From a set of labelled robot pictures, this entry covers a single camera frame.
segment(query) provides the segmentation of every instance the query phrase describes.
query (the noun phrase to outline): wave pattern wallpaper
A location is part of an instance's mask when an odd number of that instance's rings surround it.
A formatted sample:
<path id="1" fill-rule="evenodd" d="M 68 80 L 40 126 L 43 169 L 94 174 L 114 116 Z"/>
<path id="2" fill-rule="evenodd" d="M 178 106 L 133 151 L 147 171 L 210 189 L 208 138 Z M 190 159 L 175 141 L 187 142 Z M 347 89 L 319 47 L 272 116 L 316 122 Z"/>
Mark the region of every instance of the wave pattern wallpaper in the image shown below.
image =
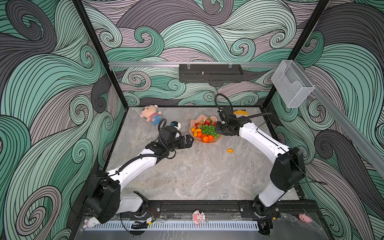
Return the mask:
<path id="1" fill-rule="evenodd" d="M 71 0 L 0 1 L 0 32 L 1 239 L 68 239 L 124 108 Z"/>
<path id="2" fill-rule="evenodd" d="M 384 2 L 362 2 L 326 9 L 297 60 L 384 156 Z M 278 94 L 272 103 L 280 140 L 299 146 L 307 174 L 328 183 L 301 186 L 335 239 L 383 239 L 384 180 L 370 159 L 313 95 L 296 109 L 287 109 Z"/>
<path id="3" fill-rule="evenodd" d="M 280 62 L 317 1 L 83 0 L 109 61 Z M 273 70 L 245 68 L 242 83 L 180 83 L 177 68 L 115 68 L 129 105 L 261 105 Z M 224 98 L 218 99 L 225 104 Z"/>

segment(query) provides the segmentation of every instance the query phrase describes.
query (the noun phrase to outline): black cable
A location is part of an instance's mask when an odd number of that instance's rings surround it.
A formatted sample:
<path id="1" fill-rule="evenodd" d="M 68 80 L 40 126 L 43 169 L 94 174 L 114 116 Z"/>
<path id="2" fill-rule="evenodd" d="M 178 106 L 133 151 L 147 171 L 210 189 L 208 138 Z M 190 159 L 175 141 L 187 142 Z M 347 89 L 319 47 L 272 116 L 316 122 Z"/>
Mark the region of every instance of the black cable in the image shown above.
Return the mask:
<path id="1" fill-rule="evenodd" d="M 299 183 L 293 185 L 293 187 L 295 187 L 295 186 L 297 186 L 297 185 L 300 185 L 300 184 L 303 184 L 303 183 L 311 183 L 311 182 L 316 182 L 316 183 L 319 183 L 319 184 L 321 184 L 321 185 L 328 185 L 328 183 L 326 183 L 326 182 L 319 182 L 319 181 L 316 181 L 316 180 L 315 180 L 315 181 L 299 182 Z"/>
<path id="2" fill-rule="evenodd" d="M 140 222 L 140 221 L 135 221 L 135 224 L 132 224 L 131 228 L 138 230 L 138 229 L 145 229 L 148 228 L 148 223 L 146 221 Z"/>
<path id="3" fill-rule="evenodd" d="M 173 159 L 176 156 L 176 150 L 173 150 L 171 152 L 175 152 L 175 155 L 173 155 L 173 157 L 167 157 L 168 159 Z"/>
<path id="4" fill-rule="evenodd" d="M 314 179 L 308 177 L 308 175 L 306 175 L 305 172 L 303 172 L 303 170 L 302 170 L 302 169 L 295 163 L 294 160 L 291 159 L 291 161 L 296 165 L 296 167 L 300 170 L 300 172 L 303 173 L 303 175 L 304 175 L 305 177 L 307 177 L 307 178 L 311 179 L 313 182 L 317 182 L 317 183 L 319 183 L 319 184 L 321 184 L 321 185 L 328 185 L 328 183 L 326 183 L 326 182 L 316 181 L 316 180 L 314 180 Z"/>
<path id="5" fill-rule="evenodd" d="M 259 129 L 259 127 L 261 127 L 264 123 L 266 123 L 266 121 L 263 122 L 262 124 L 260 124 L 259 126 L 257 126 L 256 131 L 257 131 L 257 130 Z"/>
<path id="6" fill-rule="evenodd" d="M 83 184 L 83 183 L 86 182 L 86 181 L 89 181 L 89 180 L 91 180 L 91 179 L 96 179 L 96 178 L 112 177 L 112 176 L 115 176 L 116 174 L 117 174 L 117 173 L 112 174 L 112 175 L 109 175 L 109 176 L 104 176 L 104 177 L 91 177 L 91 178 L 85 179 L 84 181 L 80 182 L 80 183 L 73 189 L 73 191 L 72 191 L 72 193 L 71 193 L 71 195 L 70 195 L 70 209 L 71 209 L 71 211 L 72 211 L 74 214 L 77 214 L 77 215 L 79 215 L 79 216 L 93 216 L 92 214 L 86 214 L 86 215 L 83 215 L 83 214 L 80 214 L 80 213 L 78 213 L 78 212 L 75 212 L 75 210 L 73 210 L 72 205 L 71 205 L 71 202 L 72 202 L 72 196 L 73 196 L 74 191 L 75 191 L 81 184 Z"/>
<path id="7" fill-rule="evenodd" d="M 224 97 L 224 98 L 229 102 L 229 105 L 231 106 L 231 109 L 232 109 L 232 112 L 233 112 L 233 106 L 232 106 L 231 101 L 229 100 L 229 98 L 227 98 L 227 96 L 225 96 L 224 94 L 221 94 L 221 93 L 218 93 L 218 94 L 216 94 L 216 96 L 215 96 L 215 105 L 216 105 L 216 107 L 217 107 L 219 110 L 222 110 L 221 107 L 217 104 L 217 96 L 222 96 L 222 97 Z"/>
<path id="8" fill-rule="evenodd" d="M 121 225 L 123 226 L 123 228 L 127 231 L 127 232 L 129 232 L 129 234 L 131 234 L 132 236 L 133 236 L 133 234 L 124 226 L 124 224 L 122 223 L 122 219 L 121 219 L 121 213 L 120 213 L 120 221 L 121 221 Z"/>
<path id="9" fill-rule="evenodd" d="M 161 119 L 161 121 L 159 122 L 159 125 L 157 127 L 158 131 L 159 131 L 159 136 L 157 137 L 157 139 L 159 139 L 161 145 L 163 145 L 163 147 L 165 148 L 165 150 L 167 151 L 165 156 L 162 156 L 162 155 L 157 155 L 157 154 L 142 154 L 142 155 L 138 155 L 134 158 L 132 158 L 131 160 L 129 160 L 128 162 L 124 163 L 120 168 L 119 168 L 119 172 L 121 172 L 124 168 L 126 168 L 129 164 L 131 164 L 132 162 L 136 161 L 137 159 L 140 159 L 140 158 L 143 158 L 143 157 L 161 157 L 161 158 L 165 158 L 165 157 L 168 157 L 169 156 L 169 150 L 167 148 L 167 146 L 165 145 L 164 141 L 162 140 L 161 138 L 161 134 L 162 134 L 162 131 L 163 131 L 163 128 L 164 126 L 167 124 L 167 119 L 166 118 L 163 118 Z"/>
<path id="10" fill-rule="evenodd" d="M 222 110 L 222 108 L 217 104 L 217 96 L 223 96 L 228 102 L 229 102 L 229 105 L 231 106 L 231 109 L 232 109 L 232 113 L 233 113 L 233 106 L 232 106 L 232 103 L 231 101 L 229 100 L 229 98 L 227 98 L 224 94 L 221 94 L 221 93 L 218 93 L 215 95 L 215 105 L 216 107 L 219 109 L 219 110 Z M 225 112 L 223 112 L 224 115 L 227 117 L 227 118 L 230 118 L 230 119 L 233 119 L 233 120 L 239 120 L 238 118 L 234 118 L 232 116 L 229 116 L 229 115 L 226 115 Z M 261 117 L 261 116 L 265 116 L 265 115 L 269 115 L 269 114 L 272 114 L 271 112 L 265 112 L 265 113 L 259 113 L 259 114 L 255 114 L 255 115 L 250 115 L 248 117 L 243 117 L 241 119 L 251 119 L 251 118 L 256 118 L 256 117 Z"/>

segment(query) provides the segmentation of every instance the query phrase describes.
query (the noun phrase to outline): marble table surface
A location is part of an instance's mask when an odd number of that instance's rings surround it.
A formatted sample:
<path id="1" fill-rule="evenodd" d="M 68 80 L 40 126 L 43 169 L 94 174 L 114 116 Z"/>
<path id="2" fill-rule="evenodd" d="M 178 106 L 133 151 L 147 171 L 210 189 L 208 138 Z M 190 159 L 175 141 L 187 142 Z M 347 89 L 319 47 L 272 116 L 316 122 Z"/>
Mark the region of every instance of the marble table surface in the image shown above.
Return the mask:
<path id="1" fill-rule="evenodd" d="M 249 114 L 259 108 L 245 108 Z M 139 154 L 158 135 L 157 126 L 140 118 L 142 108 L 130 108 L 113 150 L 108 169 L 123 165 Z M 200 114 L 217 116 L 217 108 L 159 108 L 167 124 L 180 122 L 188 134 L 190 120 Z M 253 118 L 256 126 L 263 117 Z M 260 129 L 270 135 L 266 124 Z M 239 136 L 224 136 L 215 144 L 194 141 L 189 149 L 177 150 L 133 179 L 122 193 L 139 191 L 151 200 L 252 200 L 269 183 L 272 163 L 256 147 Z M 294 189 L 282 200 L 298 199 Z"/>

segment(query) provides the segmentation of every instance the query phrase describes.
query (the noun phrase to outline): stuffed toy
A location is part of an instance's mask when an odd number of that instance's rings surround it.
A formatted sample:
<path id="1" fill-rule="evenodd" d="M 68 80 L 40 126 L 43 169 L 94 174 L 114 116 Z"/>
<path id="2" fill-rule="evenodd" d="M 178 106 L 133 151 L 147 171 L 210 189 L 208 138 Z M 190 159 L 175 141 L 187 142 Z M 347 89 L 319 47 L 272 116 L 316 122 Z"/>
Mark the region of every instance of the stuffed toy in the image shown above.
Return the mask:
<path id="1" fill-rule="evenodd" d="M 158 125 L 163 117 L 161 116 L 161 111 L 157 113 L 156 109 L 157 109 L 157 105 L 145 106 L 141 111 L 140 117 L 146 118 L 147 122 L 150 121 L 153 125 Z"/>

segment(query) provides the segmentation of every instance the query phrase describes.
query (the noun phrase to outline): fruit bowl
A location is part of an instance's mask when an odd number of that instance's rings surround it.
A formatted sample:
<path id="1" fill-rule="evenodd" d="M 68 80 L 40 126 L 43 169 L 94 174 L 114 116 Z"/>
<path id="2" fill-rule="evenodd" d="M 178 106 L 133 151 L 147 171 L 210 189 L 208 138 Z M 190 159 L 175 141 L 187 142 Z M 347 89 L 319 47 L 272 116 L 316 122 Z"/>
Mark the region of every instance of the fruit bowl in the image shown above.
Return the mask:
<path id="1" fill-rule="evenodd" d="M 218 137 L 215 137 L 212 141 L 203 142 L 203 140 L 200 137 L 193 136 L 193 132 L 191 130 L 192 127 L 195 127 L 195 123 L 200 122 L 201 120 L 203 120 L 205 122 L 207 118 L 208 117 L 206 115 L 202 114 L 197 119 L 192 119 L 188 131 L 189 131 L 189 134 L 198 142 L 208 143 L 208 144 L 209 143 L 215 143 L 215 142 L 219 141 L 220 139 L 222 139 L 224 137 L 224 135 L 220 135 Z M 210 119 L 211 119 L 212 122 L 217 122 L 217 117 L 215 117 L 215 116 L 210 117 Z"/>

